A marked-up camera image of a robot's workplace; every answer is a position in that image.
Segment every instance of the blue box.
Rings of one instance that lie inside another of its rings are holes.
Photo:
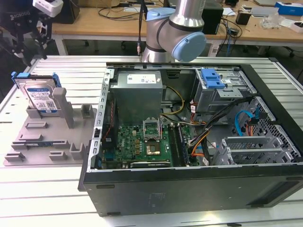
[[[303,15],[303,4],[301,3],[291,3],[289,5],[282,2],[277,2],[275,7],[279,8],[278,13],[280,15],[293,15],[302,16]]]

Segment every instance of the power supply label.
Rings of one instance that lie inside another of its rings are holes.
[[[27,93],[37,110],[52,113],[58,109],[55,102],[49,97],[51,92],[48,88],[28,88]]]
[[[127,76],[128,84],[156,84],[155,74],[129,74]]]

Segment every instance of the metal table surface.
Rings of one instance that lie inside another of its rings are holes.
[[[106,62],[139,62],[137,57],[49,56],[27,72],[56,72],[74,108],[98,105]],[[302,86],[279,64],[266,58],[198,58],[194,62],[250,64],[303,129]],[[81,166],[5,167],[10,149],[27,117],[27,101],[14,86],[0,105],[0,226],[101,227],[303,226],[303,190],[273,208],[219,210],[100,218],[86,192],[77,190]]]

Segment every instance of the connector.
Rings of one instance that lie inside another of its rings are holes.
[[[138,44],[137,44],[137,52],[138,52],[138,56],[140,56],[141,55],[141,44],[140,44],[140,42],[138,42]]]

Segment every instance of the sticker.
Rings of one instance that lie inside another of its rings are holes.
[[[27,145],[27,146],[35,146],[35,147],[36,147],[36,146],[39,146],[39,144],[37,144],[37,143],[27,143],[26,145]]]
[[[209,166],[209,161],[207,161],[207,159],[205,157],[203,157],[202,162],[205,166]]]
[[[222,79],[221,81],[224,84],[231,84],[232,83],[230,79]]]
[[[127,76],[128,84],[156,84],[155,74],[129,74]]]
[[[43,110],[47,113],[57,110],[55,102],[49,97],[51,92],[48,88],[28,88],[27,92],[37,110]]]
[[[191,105],[190,109],[191,109],[192,113],[194,113],[194,114],[196,113],[196,107],[194,105]]]

